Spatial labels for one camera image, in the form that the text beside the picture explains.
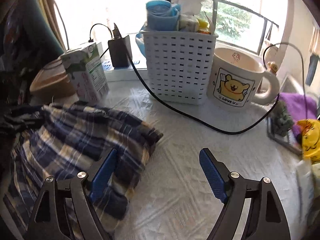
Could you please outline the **blue plaid pants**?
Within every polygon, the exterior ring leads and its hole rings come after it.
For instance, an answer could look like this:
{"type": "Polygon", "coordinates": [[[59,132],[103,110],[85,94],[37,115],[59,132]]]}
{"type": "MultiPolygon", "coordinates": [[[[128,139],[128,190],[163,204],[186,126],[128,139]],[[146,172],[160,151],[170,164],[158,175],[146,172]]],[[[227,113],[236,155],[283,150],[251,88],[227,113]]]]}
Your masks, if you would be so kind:
{"type": "Polygon", "coordinates": [[[21,106],[1,115],[1,165],[10,171],[3,202],[22,236],[48,176],[70,179],[109,148],[115,168],[92,203],[109,235],[124,219],[162,133],[134,115],[82,103],[21,106]]]}

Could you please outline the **white plastic bag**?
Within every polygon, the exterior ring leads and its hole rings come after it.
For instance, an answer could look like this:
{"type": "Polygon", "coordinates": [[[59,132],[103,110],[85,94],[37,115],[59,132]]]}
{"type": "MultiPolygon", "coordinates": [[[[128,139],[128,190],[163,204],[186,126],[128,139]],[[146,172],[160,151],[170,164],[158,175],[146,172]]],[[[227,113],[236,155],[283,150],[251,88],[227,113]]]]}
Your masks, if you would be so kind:
{"type": "Polygon", "coordinates": [[[313,174],[309,159],[301,160],[296,166],[299,194],[299,219],[303,223],[313,223],[319,214],[319,183],[313,174]]]}

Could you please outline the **small green plant figurine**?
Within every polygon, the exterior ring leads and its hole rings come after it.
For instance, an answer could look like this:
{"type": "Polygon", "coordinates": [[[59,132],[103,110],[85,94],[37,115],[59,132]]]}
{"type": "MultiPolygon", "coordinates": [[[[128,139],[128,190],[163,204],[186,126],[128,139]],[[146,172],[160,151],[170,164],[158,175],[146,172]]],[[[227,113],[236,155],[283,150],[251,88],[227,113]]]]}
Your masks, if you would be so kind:
{"type": "Polygon", "coordinates": [[[294,122],[287,111],[285,102],[278,101],[271,112],[270,117],[272,132],[281,137],[287,136],[288,131],[292,128],[294,122]]]}

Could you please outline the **yellow duck plastic bag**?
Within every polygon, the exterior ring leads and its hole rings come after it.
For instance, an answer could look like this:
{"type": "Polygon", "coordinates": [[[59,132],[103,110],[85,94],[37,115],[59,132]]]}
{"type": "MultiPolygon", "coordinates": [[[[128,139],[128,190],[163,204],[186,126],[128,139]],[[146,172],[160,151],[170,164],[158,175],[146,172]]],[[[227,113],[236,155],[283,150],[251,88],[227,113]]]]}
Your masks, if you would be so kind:
{"type": "Polygon", "coordinates": [[[304,119],[297,122],[302,132],[303,158],[312,163],[319,162],[320,128],[319,120],[304,119]]]}

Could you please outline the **purple cloth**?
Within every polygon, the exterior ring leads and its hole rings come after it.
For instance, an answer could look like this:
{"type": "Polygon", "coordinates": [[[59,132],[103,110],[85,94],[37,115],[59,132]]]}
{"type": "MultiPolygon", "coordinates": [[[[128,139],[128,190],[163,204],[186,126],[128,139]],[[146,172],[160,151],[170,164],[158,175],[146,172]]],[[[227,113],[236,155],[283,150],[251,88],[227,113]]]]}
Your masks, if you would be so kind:
{"type": "MultiPolygon", "coordinates": [[[[295,136],[300,134],[300,127],[296,125],[297,121],[306,119],[305,101],[304,96],[297,93],[283,93],[279,94],[279,100],[285,102],[287,111],[291,115],[294,125],[292,132],[295,136]]],[[[316,101],[307,96],[306,103],[308,107],[307,118],[317,119],[317,103],[316,101]]]]}

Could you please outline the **brown lidded food container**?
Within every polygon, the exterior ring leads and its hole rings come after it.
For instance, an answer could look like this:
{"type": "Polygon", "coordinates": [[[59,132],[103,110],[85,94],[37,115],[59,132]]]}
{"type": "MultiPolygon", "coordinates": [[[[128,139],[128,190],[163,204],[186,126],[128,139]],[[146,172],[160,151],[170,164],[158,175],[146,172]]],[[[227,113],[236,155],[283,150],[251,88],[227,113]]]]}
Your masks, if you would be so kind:
{"type": "Polygon", "coordinates": [[[35,76],[30,93],[44,102],[75,94],[75,89],[66,73],[60,57],[46,64],[35,76]]]}

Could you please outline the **white bear cartoon mug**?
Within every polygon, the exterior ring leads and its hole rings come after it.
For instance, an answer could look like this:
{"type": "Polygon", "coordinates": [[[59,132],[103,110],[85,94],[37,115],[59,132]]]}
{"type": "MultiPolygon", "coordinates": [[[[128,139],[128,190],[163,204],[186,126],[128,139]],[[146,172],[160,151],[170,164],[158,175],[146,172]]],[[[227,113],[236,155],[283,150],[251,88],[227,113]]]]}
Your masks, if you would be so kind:
{"type": "Polygon", "coordinates": [[[252,57],[234,49],[216,48],[207,96],[228,111],[242,111],[250,103],[268,105],[279,93],[277,77],[252,57]]]}

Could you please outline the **white power strip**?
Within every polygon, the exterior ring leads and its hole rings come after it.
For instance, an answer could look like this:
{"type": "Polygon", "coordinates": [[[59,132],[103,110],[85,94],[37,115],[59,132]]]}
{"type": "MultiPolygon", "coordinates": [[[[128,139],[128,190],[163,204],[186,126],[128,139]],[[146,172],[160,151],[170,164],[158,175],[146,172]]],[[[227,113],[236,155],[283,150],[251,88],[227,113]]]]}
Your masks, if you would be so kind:
{"type": "MultiPolygon", "coordinates": [[[[143,80],[148,80],[148,70],[146,62],[134,61],[134,64],[143,80]]],[[[132,66],[129,66],[127,68],[114,68],[110,60],[103,61],[102,66],[107,82],[138,80],[138,76],[136,75],[132,66]]]]}

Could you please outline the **green white milk carton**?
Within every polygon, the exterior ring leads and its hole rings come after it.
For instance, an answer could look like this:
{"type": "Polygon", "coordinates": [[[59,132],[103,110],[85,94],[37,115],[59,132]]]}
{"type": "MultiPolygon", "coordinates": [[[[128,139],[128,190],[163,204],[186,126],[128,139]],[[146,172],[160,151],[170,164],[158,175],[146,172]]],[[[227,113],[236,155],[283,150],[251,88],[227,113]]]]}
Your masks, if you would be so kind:
{"type": "Polygon", "coordinates": [[[65,71],[81,101],[96,103],[108,93],[108,84],[95,42],[60,56],[65,71]]]}

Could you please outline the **white perforated plastic basket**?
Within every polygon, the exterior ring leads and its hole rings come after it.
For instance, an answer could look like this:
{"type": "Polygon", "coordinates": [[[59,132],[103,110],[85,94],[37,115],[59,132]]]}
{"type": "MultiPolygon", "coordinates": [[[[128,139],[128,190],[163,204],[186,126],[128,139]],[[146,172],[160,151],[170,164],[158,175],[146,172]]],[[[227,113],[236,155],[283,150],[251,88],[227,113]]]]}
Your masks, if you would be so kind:
{"type": "Polygon", "coordinates": [[[217,35],[142,31],[142,37],[153,94],[166,102],[204,103],[217,35]]]}

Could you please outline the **black power adapter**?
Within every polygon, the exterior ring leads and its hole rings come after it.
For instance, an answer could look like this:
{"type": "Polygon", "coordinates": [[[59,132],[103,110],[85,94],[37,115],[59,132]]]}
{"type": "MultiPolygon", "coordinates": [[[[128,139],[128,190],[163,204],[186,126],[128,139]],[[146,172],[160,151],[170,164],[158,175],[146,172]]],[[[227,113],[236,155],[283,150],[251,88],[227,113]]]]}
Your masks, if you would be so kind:
{"type": "Polygon", "coordinates": [[[122,37],[116,24],[114,24],[113,38],[108,41],[112,66],[114,68],[127,68],[131,65],[131,43],[129,35],[122,37]]]}

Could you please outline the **blue roll in basket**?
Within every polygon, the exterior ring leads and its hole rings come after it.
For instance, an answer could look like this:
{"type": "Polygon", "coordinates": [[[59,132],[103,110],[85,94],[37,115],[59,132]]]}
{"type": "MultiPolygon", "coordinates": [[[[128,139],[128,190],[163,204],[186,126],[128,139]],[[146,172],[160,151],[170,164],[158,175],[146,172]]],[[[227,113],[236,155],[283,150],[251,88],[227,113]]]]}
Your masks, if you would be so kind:
{"type": "Polygon", "coordinates": [[[154,31],[175,31],[180,18],[181,6],[166,0],[146,3],[147,26],[154,31]]]}

